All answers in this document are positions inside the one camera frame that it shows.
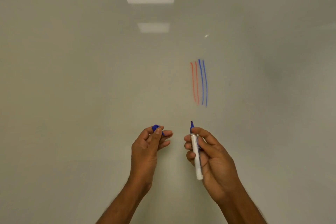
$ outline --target forearm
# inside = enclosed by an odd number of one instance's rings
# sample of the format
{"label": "forearm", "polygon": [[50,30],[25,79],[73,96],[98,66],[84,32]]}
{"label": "forearm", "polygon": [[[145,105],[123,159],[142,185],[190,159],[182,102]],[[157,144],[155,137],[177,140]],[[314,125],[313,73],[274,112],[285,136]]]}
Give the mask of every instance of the forearm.
{"label": "forearm", "polygon": [[242,184],[219,204],[228,224],[267,224]]}
{"label": "forearm", "polygon": [[140,184],[128,180],[96,224],[128,224],[145,193]]}

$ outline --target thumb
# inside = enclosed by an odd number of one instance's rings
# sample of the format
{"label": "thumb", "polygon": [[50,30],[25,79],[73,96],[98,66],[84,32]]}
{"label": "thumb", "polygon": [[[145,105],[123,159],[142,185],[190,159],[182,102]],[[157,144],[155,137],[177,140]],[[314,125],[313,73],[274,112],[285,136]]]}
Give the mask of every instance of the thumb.
{"label": "thumb", "polygon": [[212,145],[208,144],[203,140],[202,137],[198,137],[198,145],[211,157],[216,157],[219,154],[219,151],[215,149]]}
{"label": "thumb", "polygon": [[162,135],[162,129],[161,128],[155,129],[154,133],[151,134],[152,138],[150,140],[149,147],[152,150],[154,150],[154,151],[158,150],[158,146],[159,146],[159,142],[160,142],[160,139],[161,139],[161,135]]}

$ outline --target person's right hand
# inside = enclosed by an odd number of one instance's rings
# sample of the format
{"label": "person's right hand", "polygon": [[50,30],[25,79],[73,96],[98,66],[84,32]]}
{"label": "person's right hand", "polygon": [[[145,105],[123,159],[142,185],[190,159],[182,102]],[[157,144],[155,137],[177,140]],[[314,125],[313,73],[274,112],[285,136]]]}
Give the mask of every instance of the person's right hand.
{"label": "person's right hand", "polygon": [[[191,132],[199,135],[198,145],[204,150],[199,152],[204,177],[203,184],[212,199],[217,204],[221,204],[229,192],[242,186],[235,163],[225,148],[211,133],[202,128],[192,128]],[[191,136],[186,135],[184,140],[186,141],[184,147],[189,150],[187,159],[192,165],[195,165],[195,153],[192,152]]]}

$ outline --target vertical line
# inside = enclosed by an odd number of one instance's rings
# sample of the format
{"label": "vertical line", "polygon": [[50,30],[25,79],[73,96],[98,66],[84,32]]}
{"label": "vertical line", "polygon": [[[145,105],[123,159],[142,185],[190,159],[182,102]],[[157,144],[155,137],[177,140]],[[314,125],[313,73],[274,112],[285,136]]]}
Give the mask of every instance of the vertical line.
{"label": "vertical line", "polygon": [[201,70],[201,77],[202,77],[202,105],[203,105],[203,102],[204,102],[204,85],[203,85],[202,65],[201,65],[201,60],[200,59],[198,60],[198,63],[199,63],[199,68]]}
{"label": "vertical line", "polygon": [[195,96],[195,83],[194,83],[194,66],[193,66],[193,63],[190,62],[191,64],[191,72],[192,72],[192,91],[194,93],[194,100],[196,102],[196,96]]}
{"label": "vertical line", "polygon": [[204,60],[203,60],[203,69],[204,69],[204,78],[205,78],[205,88],[207,90],[207,97],[205,100],[205,107],[208,106],[208,82],[207,82],[207,74],[205,73],[205,65],[204,65]]}
{"label": "vertical line", "polygon": [[197,63],[196,63],[196,61],[195,61],[195,70],[196,70],[197,105],[199,105],[200,98],[198,96],[198,78],[197,78]]}

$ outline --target person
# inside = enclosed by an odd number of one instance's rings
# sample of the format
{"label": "person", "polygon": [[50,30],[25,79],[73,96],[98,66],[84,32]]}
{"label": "person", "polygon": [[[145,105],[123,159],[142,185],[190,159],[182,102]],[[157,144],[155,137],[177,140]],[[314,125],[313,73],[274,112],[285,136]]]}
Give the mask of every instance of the person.
{"label": "person", "polygon": [[[96,224],[128,224],[143,197],[151,189],[157,164],[157,152],[168,146],[173,135],[160,126],[155,131],[145,128],[132,144],[131,171],[119,195]],[[233,159],[218,140],[203,128],[192,128],[199,135],[203,184],[221,209],[228,224],[267,224],[239,180]],[[187,160],[194,164],[191,136],[184,137]]]}

